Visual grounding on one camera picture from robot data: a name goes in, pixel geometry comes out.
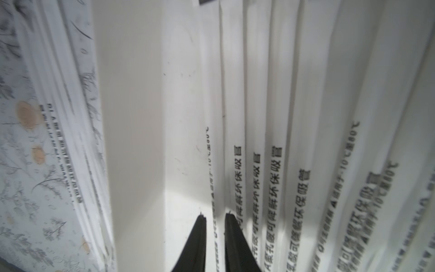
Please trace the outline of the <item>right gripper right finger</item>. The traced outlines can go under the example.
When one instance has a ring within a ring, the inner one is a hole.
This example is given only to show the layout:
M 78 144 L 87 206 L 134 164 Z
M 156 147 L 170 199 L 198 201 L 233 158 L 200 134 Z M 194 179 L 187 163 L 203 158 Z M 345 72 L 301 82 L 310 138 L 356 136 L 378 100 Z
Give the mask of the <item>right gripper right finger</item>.
M 261 272 L 233 214 L 225 215 L 225 269 L 227 272 Z

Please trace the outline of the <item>pile straw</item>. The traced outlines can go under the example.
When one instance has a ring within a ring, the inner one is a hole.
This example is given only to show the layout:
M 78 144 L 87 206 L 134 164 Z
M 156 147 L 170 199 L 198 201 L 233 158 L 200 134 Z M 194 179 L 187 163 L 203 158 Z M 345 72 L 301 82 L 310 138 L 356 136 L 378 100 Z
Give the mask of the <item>pile straw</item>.
M 117 270 L 89 1 L 12 1 L 61 175 L 97 270 Z

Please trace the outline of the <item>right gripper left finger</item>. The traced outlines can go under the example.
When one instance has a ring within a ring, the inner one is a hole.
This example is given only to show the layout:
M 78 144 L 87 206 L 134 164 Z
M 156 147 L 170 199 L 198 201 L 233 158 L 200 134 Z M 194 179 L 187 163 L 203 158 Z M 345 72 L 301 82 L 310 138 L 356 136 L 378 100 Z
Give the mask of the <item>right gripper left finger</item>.
M 206 267 L 207 220 L 198 215 L 172 272 L 204 272 Z

